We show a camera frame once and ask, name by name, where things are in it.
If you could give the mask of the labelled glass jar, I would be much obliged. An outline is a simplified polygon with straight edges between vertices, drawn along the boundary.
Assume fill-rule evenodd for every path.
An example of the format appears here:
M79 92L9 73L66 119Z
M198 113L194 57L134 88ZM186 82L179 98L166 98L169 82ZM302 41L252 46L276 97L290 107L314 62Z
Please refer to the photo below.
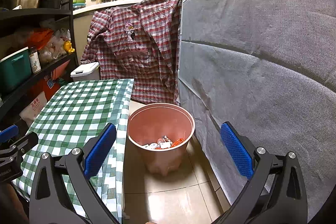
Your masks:
M29 60L33 74L39 73L41 71L41 65L38 57L38 52L35 47L29 49Z

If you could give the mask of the red plaid shirt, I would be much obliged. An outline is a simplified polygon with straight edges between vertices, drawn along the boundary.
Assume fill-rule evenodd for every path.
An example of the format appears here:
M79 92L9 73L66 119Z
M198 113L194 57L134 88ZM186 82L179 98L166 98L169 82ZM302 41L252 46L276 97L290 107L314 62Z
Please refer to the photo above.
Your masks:
M96 11L81 63L98 62L100 77L133 79L131 98L177 102L181 0L144 0Z

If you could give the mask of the white paper bag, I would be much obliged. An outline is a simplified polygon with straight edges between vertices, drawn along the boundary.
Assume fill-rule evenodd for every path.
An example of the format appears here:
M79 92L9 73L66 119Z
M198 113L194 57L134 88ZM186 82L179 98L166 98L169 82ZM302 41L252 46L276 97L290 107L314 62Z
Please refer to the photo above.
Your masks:
M25 107L19 113L19 116L26 122L27 126L30 127L46 104L47 99L45 93L41 92L27 107Z

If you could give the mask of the red white carton box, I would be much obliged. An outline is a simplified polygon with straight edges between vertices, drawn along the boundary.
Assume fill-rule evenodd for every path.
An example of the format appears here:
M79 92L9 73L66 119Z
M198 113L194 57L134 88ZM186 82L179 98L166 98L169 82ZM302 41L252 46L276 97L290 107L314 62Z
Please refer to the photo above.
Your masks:
M170 141L165 141L165 142L160 142L159 143L159 148L160 149L169 149L173 143Z

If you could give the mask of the grey fabric cover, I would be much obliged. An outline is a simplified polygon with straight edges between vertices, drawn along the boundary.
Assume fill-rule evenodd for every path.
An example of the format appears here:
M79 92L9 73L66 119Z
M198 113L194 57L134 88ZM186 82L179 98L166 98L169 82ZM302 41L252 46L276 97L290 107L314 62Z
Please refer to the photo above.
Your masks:
M228 201L241 176L223 122L296 153L307 217L335 186L335 0L182 0L179 99Z

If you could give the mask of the white lidded bin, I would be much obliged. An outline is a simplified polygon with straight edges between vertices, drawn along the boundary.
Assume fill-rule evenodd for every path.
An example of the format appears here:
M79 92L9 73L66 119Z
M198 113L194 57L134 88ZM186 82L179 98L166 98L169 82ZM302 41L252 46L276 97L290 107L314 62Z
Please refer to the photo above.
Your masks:
M71 72L73 81L100 80L100 65L98 62L82 64Z

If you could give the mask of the teal storage box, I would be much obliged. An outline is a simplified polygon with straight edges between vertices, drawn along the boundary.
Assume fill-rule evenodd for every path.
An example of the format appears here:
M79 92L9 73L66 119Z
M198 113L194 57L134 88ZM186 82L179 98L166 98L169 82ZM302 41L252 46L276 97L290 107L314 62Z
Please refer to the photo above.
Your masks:
M1 59L1 88L13 90L32 74L29 48L25 47Z

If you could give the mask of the pink trash bin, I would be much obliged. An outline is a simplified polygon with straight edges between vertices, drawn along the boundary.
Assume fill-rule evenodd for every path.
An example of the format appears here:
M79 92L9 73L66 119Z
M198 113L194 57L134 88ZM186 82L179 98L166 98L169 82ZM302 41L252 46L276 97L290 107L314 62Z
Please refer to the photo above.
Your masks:
M167 176L179 168L189 140L195 132L192 115L180 106L169 103L152 103L133 112L128 119L127 136L133 143L147 170ZM173 147L151 149L151 144L169 139Z

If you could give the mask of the green checkered tablecloth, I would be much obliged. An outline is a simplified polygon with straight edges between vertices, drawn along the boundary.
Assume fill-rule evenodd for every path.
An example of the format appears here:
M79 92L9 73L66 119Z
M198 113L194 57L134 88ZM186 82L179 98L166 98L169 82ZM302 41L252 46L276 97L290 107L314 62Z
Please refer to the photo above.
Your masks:
M109 211L122 221L123 162L126 128L134 80L91 80L61 87L47 102L28 129L39 142L23 156L21 177L14 188L26 201L30 199L35 171L42 153L67 155L72 149L96 137L106 126L116 126L117 136L98 174L90 179Z

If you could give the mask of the black cooking pot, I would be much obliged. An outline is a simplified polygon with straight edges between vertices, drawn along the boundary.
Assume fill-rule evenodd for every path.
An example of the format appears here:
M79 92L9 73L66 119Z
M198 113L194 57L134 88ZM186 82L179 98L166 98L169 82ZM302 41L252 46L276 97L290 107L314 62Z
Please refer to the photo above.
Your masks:
M62 0L39 0L39 8L60 9Z

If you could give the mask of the red toothpaste box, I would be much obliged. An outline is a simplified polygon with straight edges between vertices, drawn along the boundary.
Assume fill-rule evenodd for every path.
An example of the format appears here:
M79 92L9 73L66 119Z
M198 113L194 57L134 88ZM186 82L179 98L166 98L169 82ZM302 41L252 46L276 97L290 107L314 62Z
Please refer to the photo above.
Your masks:
M182 144L185 140L183 138L179 138L178 140L176 140L172 145L171 148L176 147L180 144Z

